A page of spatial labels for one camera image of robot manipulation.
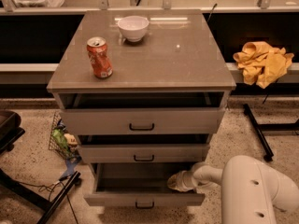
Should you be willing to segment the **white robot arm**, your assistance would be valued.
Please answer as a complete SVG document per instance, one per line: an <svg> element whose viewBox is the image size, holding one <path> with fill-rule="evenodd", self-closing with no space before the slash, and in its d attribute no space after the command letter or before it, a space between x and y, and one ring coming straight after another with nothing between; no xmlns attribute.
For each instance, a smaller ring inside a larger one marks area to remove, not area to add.
<svg viewBox="0 0 299 224"><path fill-rule="evenodd" d="M167 180L170 189L187 192L221 187L222 224L277 224L275 209L299 206L299 188L288 176L249 156L234 156L222 169L197 162Z"/></svg>

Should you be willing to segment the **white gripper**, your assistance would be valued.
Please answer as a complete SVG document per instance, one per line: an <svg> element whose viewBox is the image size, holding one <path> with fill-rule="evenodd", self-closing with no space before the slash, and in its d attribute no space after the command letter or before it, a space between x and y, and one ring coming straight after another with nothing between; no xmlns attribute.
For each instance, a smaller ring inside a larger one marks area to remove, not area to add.
<svg viewBox="0 0 299 224"><path fill-rule="evenodd" d="M181 171L168 178L167 186L172 190L187 192L197 187L197 181L193 177L193 172Z"/></svg>

